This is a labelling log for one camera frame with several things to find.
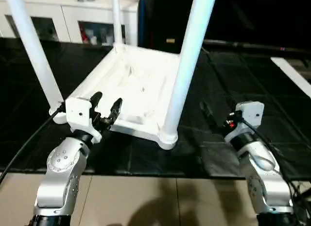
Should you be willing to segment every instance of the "white cabinet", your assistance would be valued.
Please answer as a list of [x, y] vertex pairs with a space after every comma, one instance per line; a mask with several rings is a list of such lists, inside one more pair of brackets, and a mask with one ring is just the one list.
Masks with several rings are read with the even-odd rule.
[[[40, 39], [70, 42], [65, 19], [60, 5], [26, 3]], [[0, 1], [0, 31], [2, 37], [19, 37], [5, 1]]]
[[[62, 6], [62, 8], [72, 42], [113, 44], [112, 10], [70, 6]], [[137, 46], [137, 14], [121, 11], [120, 17], [123, 40], [126, 44]]]
[[[40, 39], [112, 45], [112, 0], [24, 0]], [[124, 42], [137, 46], [138, 1], [120, 0]], [[0, 36], [18, 37], [10, 8], [0, 0]]]

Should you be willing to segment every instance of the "white pole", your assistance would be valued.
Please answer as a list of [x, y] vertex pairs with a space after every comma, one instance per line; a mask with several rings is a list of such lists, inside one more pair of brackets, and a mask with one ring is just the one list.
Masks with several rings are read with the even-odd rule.
[[51, 111], [54, 112], [59, 107], [60, 102], [64, 100], [44, 54], [34, 24], [26, 11], [23, 0], [7, 0], [7, 2], [28, 57], [50, 104]]
[[112, 11], [113, 11], [113, 30], [115, 34], [115, 43], [122, 44], [122, 29], [120, 22], [119, 0], [112, 0]]
[[169, 103], [164, 125], [159, 133], [162, 143], [174, 144], [177, 141], [177, 126], [214, 2], [215, 0], [193, 0], [192, 2], [172, 98]]

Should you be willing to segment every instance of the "black mat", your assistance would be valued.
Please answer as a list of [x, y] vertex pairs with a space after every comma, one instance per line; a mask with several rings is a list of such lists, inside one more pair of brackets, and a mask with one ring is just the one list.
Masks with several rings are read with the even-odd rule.
[[[47, 118], [49, 105], [20, 41], [0, 39], [2, 97], [0, 170]], [[44, 50], [67, 97], [111, 48], [44, 42]], [[200, 54], [171, 151], [154, 142], [120, 133], [92, 148], [86, 174], [243, 178], [233, 148], [213, 133], [201, 113], [205, 101], [218, 125], [236, 102], [265, 104], [264, 133], [280, 150], [292, 179], [310, 180], [311, 100], [269, 58], [234, 53]], [[69, 133], [69, 126], [50, 124], [14, 164], [13, 172], [43, 173], [46, 158]]]

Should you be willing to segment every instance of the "tile floor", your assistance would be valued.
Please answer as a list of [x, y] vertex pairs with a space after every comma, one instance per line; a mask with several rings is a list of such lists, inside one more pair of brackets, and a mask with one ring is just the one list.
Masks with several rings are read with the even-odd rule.
[[[9, 174], [0, 225], [32, 218], [43, 175]], [[72, 226], [255, 226], [245, 181], [82, 176]]]

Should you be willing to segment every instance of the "black wire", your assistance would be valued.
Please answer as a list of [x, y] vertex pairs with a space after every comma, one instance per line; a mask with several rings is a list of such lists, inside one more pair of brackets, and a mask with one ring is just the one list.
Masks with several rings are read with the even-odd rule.
[[18, 156], [24, 151], [27, 144], [59, 113], [62, 111], [62, 108], [59, 107], [50, 117], [27, 139], [27, 141], [22, 145], [19, 151], [15, 154], [15, 156], [11, 159], [10, 163], [5, 167], [1, 176], [0, 176], [0, 185], [3, 182], [5, 176], [7, 175], [8, 171], [10, 170], [14, 161], [18, 158]]
[[308, 202], [305, 200], [304, 197], [302, 197], [300, 191], [297, 189], [297, 187], [293, 184], [293, 182], [287, 177], [286, 172], [284, 172], [284, 166], [285, 164], [283, 163], [283, 161], [280, 159], [280, 155], [278, 154], [277, 150], [275, 149], [274, 146], [272, 146], [268, 139], [262, 135], [256, 128], [254, 128], [249, 122], [247, 122], [244, 118], [241, 118], [242, 123], [244, 123], [245, 125], [247, 125], [252, 131], [254, 131], [254, 133], [267, 145], [267, 147], [269, 148], [269, 150], [271, 151], [271, 153], [275, 156], [275, 158], [277, 159], [281, 174], [285, 180], [285, 182], [290, 185], [293, 189], [294, 189], [294, 193], [297, 194], [297, 196], [300, 198], [300, 200], [302, 201], [303, 205], [305, 206], [309, 216], [311, 216], [311, 208], [308, 204]]

